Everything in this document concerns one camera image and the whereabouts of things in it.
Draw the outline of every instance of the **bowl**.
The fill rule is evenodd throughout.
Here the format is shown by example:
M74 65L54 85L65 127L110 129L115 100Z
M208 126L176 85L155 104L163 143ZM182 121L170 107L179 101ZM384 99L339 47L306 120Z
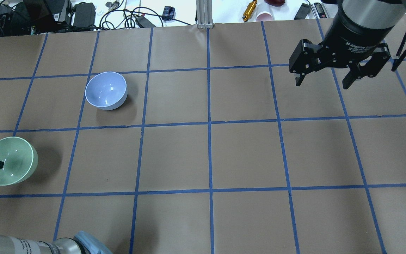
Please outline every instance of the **bowl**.
M35 171L38 155L35 148L21 137L0 140L0 185L13 185L26 180Z
M87 83L85 95L86 100L97 108L103 110L118 108L128 96L126 80L113 71L100 73Z

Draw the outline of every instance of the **bowl rim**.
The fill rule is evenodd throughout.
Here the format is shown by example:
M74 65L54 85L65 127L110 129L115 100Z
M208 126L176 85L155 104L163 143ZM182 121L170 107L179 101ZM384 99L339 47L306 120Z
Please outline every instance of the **bowl rim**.
M32 149L32 145L31 145L27 140L25 140L24 138L17 137L17 136L5 137L5 138L0 139L0 142L1 142L2 140L11 139L11 138L21 139L21 140L23 140L26 144L29 145L29 149L31 150L31 164L29 165L29 170L27 170L26 173L24 173L24 175L23 175L22 177L20 177L20 179L18 179L16 182L14 182L14 183L7 183L7 184L5 184L5 185L0 184L0 186L13 185L13 184L17 183L19 180L23 179L23 178L28 174L28 172L31 171L31 169L32 169L32 164L34 164L34 150Z
M84 95L85 95L85 97L86 97L87 102L90 103L90 105L92 105L92 106L94 106L94 107L97 107L97 108L106 108L106 107L113 106L113 105L114 105L115 103L117 103L121 98L123 98L123 95L122 95L120 98L118 98L117 102L115 102L115 103L113 103L113 104L110 104L110 105L106 105L106 106L97 106L97 105L91 103L91 102L88 100L88 98L87 98L87 87L89 86L90 82L92 82L92 80L93 80L94 78L100 76L101 74L106 74L106 73L115 73L115 74L117 74L118 76L120 76L120 77L123 79L123 81L124 81L124 91L123 91L123 95L126 93L126 90L128 89L128 86L127 86L127 84L126 84L126 79L124 79L124 77L123 77L121 74L119 74L118 72L115 72L115 71L105 71L105 72L102 72L102 73L100 73L100 74L95 75L93 78L91 78L91 79L89 80L89 82L87 82L86 88L85 88L85 90L84 90Z

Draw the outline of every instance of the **robotic arm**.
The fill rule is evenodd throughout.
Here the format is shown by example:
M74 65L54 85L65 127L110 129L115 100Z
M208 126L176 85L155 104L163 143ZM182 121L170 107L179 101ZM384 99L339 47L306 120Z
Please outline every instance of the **robotic arm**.
M337 4L338 13L324 40L319 44L300 40L289 58L297 86L307 74L334 67L350 68L343 79L343 88L348 89L357 79L377 76L390 59L382 41L405 14L406 0L338 0Z

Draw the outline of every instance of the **red object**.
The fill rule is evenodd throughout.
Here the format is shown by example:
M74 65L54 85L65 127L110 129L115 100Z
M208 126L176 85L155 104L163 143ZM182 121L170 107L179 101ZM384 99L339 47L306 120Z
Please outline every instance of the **red object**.
M282 6L285 4L286 0L264 0L266 3L272 5L272 6Z

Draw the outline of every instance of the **multimeter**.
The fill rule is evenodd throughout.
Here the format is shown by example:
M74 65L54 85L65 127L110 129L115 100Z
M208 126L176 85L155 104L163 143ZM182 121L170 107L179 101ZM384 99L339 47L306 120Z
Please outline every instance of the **multimeter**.
M316 8L316 12L319 15L320 19L326 19L327 15L325 14L324 7L322 7L321 3L314 3L314 8Z

